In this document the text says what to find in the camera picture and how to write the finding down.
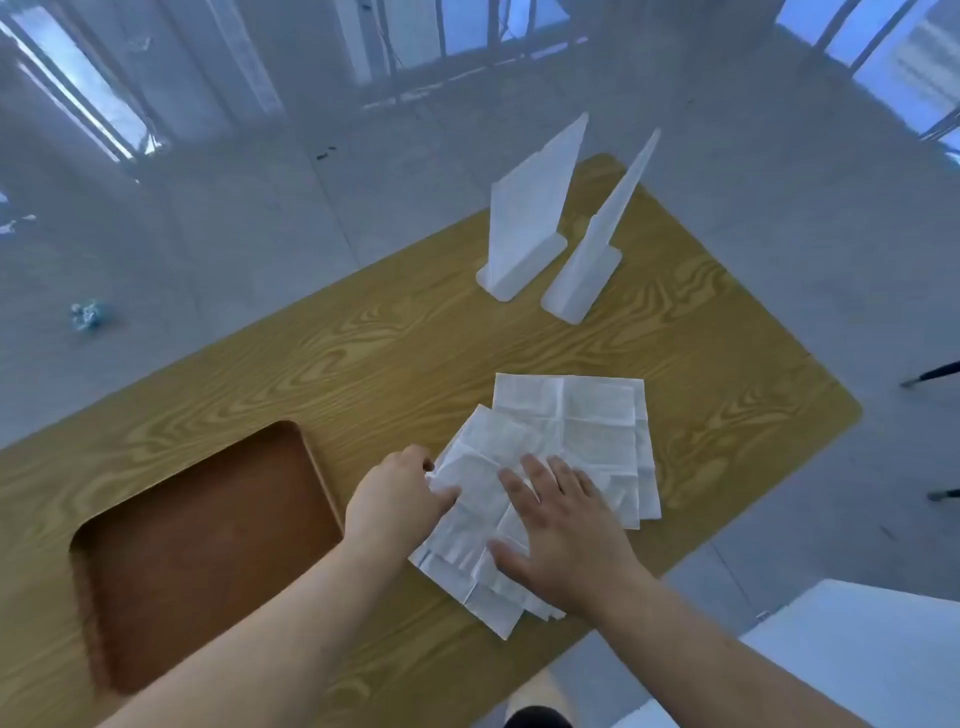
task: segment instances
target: black chair leg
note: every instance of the black chair leg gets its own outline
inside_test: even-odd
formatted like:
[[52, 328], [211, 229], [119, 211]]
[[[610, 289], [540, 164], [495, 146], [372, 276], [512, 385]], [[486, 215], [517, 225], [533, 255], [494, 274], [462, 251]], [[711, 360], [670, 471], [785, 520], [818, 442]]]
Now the black chair leg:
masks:
[[926, 497], [933, 501], [943, 500], [947, 497], [960, 497], [960, 488], [954, 488], [951, 491], [930, 491], [926, 494]]
[[942, 367], [931, 369], [929, 372], [924, 372], [920, 376], [916, 376], [913, 379], [902, 381], [900, 386], [904, 389], [909, 389], [914, 384], [919, 382], [927, 381], [928, 379], [939, 379], [941, 376], [955, 375], [958, 372], [960, 372], [960, 361], [954, 361], [952, 364], [946, 364]]

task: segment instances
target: wooden table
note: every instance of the wooden table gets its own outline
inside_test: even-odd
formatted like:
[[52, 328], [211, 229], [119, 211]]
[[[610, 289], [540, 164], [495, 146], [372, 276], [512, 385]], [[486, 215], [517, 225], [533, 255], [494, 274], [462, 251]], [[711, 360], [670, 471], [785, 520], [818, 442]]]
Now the wooden table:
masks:
[[[578, 167], [568, 239], [622, 172], [609, 157]], [[578, 327], [539, 307], [561, 260], [510, 303], [476, 285], [487, 230], [478, 213], [0, 452], [0, 724], [87, 726], [104, 712], [67, 558], [78, 526], [272, 421], [301, 424], [342, 508], [387, 452], [439, 451], [491, 403], [495, 372], [643, 377], [663, 520], [633, 543], [663, 574], [858, 418], [642, 190], [613, 239], [623, 263]], [[409, 567], [323, 725], [467, 725], [586, 631], [527, 615], [502, 642]]]

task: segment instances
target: white paper napkin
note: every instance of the white paper napkin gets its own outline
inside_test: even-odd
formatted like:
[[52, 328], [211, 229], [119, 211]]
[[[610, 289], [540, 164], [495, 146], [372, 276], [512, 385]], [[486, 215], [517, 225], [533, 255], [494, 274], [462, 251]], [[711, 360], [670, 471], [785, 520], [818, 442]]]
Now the white paper napkin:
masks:
[[503, 639], [524, 611], [564, 616], [500, 573], [487, 549], [496, 538], [529, 552], [497, 477], [501, 468], [523, 476], [526, 452], [541, 461], [558, 454], [587, 472], [624, 527], [660, 517], [641, 379], [498, 374], [493, 410], [478, 405], [436, 460], [430, 487], [459, 485], [462, 494], [410, 560]]

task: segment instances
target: grey floor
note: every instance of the grey floor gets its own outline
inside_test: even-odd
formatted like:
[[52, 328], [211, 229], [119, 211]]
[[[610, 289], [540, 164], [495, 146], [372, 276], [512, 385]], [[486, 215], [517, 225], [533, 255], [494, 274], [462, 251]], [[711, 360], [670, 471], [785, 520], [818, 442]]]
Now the grey floor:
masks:
[[[960, 376], [897, 387], [960, 358], [960, 0], [902, 5], [7, 3], [0, 445], [483, 208], [586, 110], [584, 157], [663, 128], [646, 187], [865, 411], [668, 579], [734, 633], [825, 576], [960, 599], [924, 498]], [[586, 726], [644, 699], [595, 635], [555, 670]]]

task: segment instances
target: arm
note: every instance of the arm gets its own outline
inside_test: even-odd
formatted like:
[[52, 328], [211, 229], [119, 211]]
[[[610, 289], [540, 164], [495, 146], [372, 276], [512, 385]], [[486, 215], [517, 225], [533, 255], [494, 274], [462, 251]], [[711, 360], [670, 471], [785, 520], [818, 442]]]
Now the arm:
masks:
[[587, 475], [559, 458], [548, 464], [524, 456], [536, 497], [516, 474], [501, 472], [530, 558], [493, 541], [497, 566], [594, 624], [679, 725], [866, 725], [689, 607], [638, 562]]
[[336, 548], [103, 728], [305, 725], [377, 599], [459, 495], [432, 493], [429, 467], [418, 446], [388, 455], [357, 486]]

